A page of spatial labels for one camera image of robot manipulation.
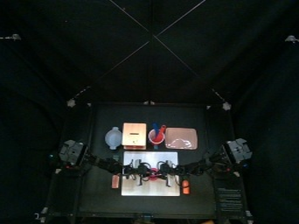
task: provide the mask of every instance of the red object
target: red object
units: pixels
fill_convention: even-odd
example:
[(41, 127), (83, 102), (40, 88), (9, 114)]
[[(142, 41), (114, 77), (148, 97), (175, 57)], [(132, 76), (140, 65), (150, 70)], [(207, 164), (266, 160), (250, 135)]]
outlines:
[(151, 171), (152, 171), (152, 174), (151, 174), (151, 176), (148, 177), (150, 180), (158, 180), (158, 177), (156, 177), (158, 169), (156, 169), (156, 168), (152, 168)]
[(154, 140), (154, 142), (160, 143), (162, 140), (164, 139), (164, 130), (166, 130), (166, 125), (162, 126), (160, 130), (159, 130), (159, 134)]
[(182, 182), (182, 193), (183, 194), (190, 194), (191, 193), (190, 181), (188, 180), (184, 180)]
[(112, 176), (112, 188), (119, 188), (119, 176), (114, 175)]

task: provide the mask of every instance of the black enclosure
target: black enclosure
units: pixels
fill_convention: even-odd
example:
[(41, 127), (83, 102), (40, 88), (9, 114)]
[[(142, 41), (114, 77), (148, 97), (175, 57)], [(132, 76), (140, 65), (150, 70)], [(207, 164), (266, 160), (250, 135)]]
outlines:
[(156, 119), (199, 131), (199, 150), (179, 152), (186, 163), (244, 138), (254, 154), (230, 182), (244, 209), (256, 223), (298, 223), (298, 11), (295, 0), (1, 1), (0, 222), (39, 222), (50, 204), (72, 223), (75, 210), (103, 223), (142, 213), (166, 223), (215, 219), (222, 183), (207, 175), (190, 198), (126, 201), (100, 169), (54, 174), (50, 154), (66, 140), (111, 157), (111, 127)]

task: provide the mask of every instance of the white bowl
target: white bowl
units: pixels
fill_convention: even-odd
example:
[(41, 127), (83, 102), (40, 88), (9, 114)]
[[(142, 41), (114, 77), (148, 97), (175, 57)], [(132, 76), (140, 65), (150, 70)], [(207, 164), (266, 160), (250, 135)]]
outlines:
[(119, 131), (118, 127), (114, 127), (112, 130), (106, 135), (106, 142), (112, 151), (122, 144), (122, 139), (123, 139), (123, 133)]

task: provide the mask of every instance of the table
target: table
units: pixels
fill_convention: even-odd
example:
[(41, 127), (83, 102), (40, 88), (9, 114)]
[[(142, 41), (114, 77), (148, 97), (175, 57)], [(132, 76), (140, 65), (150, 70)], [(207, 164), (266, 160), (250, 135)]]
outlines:
[[(152, 123), (167, 127), (196, 129), (198, 150), (170, 150), (164, 146), (159, 151), (178, 153), (180, 164), (203, 159), (222, 144), (234, 140), (234, 129), (230, 112), (220, 105), (142, 105), (134, 103), (99, 103), (74, 108), (66, 122), (62, 142), (72, 139), (88, 144), (91, 152), (102, 158), (114, 155), (124, 159), (124, 149), (111, 150), (106, 144), (106, 134), (112, 127), (123, 127), (123, 123), (147, 123), (147, 131)], [(155, 151), (151, 144), (146, 151)], [(47, 205), (52, 214), (71, 217), (134, 217), (135, 214), (150, 213), (155, 218), (215, 219), (215, 193), (212, 178), (208, 174), (191, 177), (191, 194), (179, 197), (164, 196), (122, 196), (122, 187), (111, 188), (111, 174), (98, 167), (79, 178), (60, 174), (54, 177)]]

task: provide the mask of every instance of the black curtain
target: black curtain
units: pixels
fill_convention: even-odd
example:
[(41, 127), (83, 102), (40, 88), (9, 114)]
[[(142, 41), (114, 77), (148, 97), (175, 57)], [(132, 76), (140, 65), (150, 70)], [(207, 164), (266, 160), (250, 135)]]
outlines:
[[(1, 30), (1, 35), (12, 33)], [(48, 154), (59, 147), (67, 108), (32, 51), (19, 44), (0, 41), (1, 223), (31, 221), (45, 205)]]
[(247, 197), (259, 223), (299, 221), (299, 45), (284, 43), (234, 109), (238, 137), (254, 151)]

